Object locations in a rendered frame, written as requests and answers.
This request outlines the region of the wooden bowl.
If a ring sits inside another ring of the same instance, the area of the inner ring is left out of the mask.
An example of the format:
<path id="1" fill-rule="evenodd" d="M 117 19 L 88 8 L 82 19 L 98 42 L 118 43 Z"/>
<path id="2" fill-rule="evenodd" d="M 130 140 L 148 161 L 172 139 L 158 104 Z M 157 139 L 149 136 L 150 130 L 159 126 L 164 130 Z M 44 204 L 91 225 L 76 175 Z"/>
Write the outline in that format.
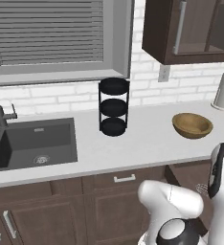
<path id="1" fill-rule="evenodd" d="M 177 133 L 187 139 L 201 139 L 213 130 L 207 118 L 193 113 L 179 113 L 173 116 L 172 125 Z"/>

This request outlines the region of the brown cupboard door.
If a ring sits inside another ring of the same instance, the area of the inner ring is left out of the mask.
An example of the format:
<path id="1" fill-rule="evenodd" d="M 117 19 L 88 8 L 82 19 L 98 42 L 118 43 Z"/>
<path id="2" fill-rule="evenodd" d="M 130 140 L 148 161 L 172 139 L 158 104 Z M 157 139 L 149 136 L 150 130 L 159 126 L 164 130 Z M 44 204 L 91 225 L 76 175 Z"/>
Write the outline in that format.
<path id="1" fill-rule="evenodd" d="M 11 237 L 3 211 L 9 211 L 16 239 Z M 13 245 L 87 245 L 81 195 L 1 205 L 0 218 Z"/>
<path id="2" fill-rule="evenodd" d="M 138 245 L 149 214 L 135 191 L 84 196 L 88 245 Z"/>

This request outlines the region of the dark brown wall cupboard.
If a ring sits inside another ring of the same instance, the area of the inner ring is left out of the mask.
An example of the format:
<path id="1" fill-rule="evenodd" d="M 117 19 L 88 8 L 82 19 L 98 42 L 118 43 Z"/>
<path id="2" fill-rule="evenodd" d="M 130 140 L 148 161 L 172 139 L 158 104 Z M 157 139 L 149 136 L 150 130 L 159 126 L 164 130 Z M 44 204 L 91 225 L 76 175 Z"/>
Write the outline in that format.
<path id="1" fill-rule="evenodd" d="M 178 55 L 173 46 L 181 0 L 146 0 L 142 48 L 164 65 L 224 62 L 224 0 L 186 0 Z"/>

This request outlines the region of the black three-tier stand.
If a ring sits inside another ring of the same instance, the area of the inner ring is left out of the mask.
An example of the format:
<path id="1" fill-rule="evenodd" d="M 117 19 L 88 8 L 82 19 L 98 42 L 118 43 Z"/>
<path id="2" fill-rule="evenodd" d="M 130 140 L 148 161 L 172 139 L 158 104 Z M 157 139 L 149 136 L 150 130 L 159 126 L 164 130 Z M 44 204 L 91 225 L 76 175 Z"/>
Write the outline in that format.
<path id="1" fill-rule="evenodd" d="M 130 82 L 124 78 L 104 78 L 99 83 L 99 129 L 110 137 L 127 129 Z"/>

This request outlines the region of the brown panel under sink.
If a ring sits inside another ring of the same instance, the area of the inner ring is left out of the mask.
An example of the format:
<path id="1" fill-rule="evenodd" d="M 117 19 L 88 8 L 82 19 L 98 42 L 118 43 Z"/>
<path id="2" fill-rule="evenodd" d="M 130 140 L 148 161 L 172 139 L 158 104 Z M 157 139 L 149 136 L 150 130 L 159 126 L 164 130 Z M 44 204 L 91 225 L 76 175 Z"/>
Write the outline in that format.
<path id="1" fill-rule="evenodd" d="M 0 188 L 0 205 L 46 198 L 54 195 L 82 194 L 81 178 L 62 179 L 34 184 Z"/>

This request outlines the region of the dark grey sink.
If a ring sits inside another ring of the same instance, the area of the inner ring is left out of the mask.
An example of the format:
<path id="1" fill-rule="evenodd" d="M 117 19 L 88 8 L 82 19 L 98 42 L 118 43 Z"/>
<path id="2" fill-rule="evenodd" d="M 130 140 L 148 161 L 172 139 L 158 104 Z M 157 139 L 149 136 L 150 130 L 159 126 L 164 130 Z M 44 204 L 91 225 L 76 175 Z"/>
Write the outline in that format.
<path id="1" fill-rule="evenodd" d="M 0 171 L 78 160 L 73 118 L 15 122 L 0 129 Z"/>

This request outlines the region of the window with grey blinds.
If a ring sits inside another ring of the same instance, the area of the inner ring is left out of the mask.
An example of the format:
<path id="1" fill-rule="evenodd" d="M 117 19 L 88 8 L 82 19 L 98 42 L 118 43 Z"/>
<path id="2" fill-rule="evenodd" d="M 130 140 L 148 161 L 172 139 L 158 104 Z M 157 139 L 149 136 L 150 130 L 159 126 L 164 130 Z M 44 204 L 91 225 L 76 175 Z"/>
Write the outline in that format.
<path id="1" fill-rule="evenodd" d="M 129 76 L 134 0 L 0 0 L 0 86 Z"/>

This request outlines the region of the grey wall outlet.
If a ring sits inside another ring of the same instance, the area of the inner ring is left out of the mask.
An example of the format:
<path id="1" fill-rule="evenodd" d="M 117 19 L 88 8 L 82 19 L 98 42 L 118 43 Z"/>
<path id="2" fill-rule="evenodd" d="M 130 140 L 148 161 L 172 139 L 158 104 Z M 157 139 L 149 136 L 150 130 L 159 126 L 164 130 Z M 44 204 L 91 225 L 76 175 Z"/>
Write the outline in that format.
<path id="1" fill-rule="evenodd" d="M 160 70 L 159 70 L 158 81 L 159 82 L 167 82 L 168 78 L 169 78 L 169 72 L 170 72 L 170 66 L 161 64 Z"/>

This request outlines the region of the brown drawer front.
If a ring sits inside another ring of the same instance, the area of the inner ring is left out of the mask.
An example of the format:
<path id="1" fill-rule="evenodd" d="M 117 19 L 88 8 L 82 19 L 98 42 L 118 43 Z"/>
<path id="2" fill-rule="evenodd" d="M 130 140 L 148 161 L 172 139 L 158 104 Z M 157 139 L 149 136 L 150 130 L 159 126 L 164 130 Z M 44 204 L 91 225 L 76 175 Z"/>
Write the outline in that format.
<path id="1" fill-rule="evenodd" d="M 83 192 L 92 193 L 94 191 L 115 189 L 120 187 L 129 187 L 140 185 L 144 180 L 162 180 L 164 178 L 164 167 L 146 167 L 131 169 L 126 171 L 117 171 L 104 174 L 84 176 L 82 178 Z M 131 174 L 136 175 L 135 181 L 114 183 L 114 176 L 118 178 L 128 177 Z"/>

